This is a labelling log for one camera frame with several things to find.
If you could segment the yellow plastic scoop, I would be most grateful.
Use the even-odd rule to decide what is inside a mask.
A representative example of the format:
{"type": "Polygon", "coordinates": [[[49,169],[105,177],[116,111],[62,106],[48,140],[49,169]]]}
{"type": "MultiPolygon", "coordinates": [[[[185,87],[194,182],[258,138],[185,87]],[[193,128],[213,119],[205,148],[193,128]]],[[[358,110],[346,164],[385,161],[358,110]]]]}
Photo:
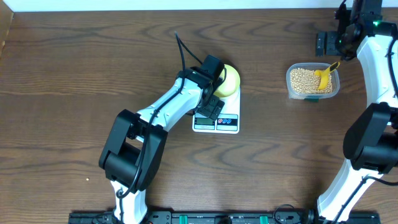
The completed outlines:
{"type": "Polygon", "coordinates": [[[325,70],[315,70],[315,75],[320,77],[320,84],[318,90],[324,90],[329,83],[329,75],[334,72],[340,66],[340,62],[335,62],[331,64],[325,70]]]}

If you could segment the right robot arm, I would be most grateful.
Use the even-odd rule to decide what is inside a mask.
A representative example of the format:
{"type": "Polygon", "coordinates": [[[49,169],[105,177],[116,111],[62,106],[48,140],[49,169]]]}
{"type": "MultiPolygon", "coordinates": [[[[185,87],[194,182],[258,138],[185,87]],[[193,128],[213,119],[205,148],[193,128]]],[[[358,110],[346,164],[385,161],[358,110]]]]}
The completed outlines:
{"type": "Polygon", "coordinates": [[[319,32],[317,56],[357,58],[366,85],[367,108],[347,130],[344,162],[308,213],[309,223],[347,223],[351,209],[374,182],[397,167],[397,24],[382,19],[382,0],[341,3],[336,31],[319,32]]]}

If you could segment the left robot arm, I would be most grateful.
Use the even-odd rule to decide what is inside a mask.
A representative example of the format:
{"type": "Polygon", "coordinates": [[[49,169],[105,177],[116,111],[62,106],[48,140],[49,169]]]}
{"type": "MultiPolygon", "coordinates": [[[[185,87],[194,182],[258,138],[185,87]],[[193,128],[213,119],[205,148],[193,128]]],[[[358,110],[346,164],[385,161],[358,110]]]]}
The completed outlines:
{"type": "Polygon", "coordinates": [[[214,93],[225,80],[224,63],[208,55],[200,67],[179,71],[173,87],[155,103],[117,115],[99,157],[115,191],[115,223],[143,221],[146,188],[159,170],[170,129],[189,111],[216,121],[224,102],[214,93]]]}

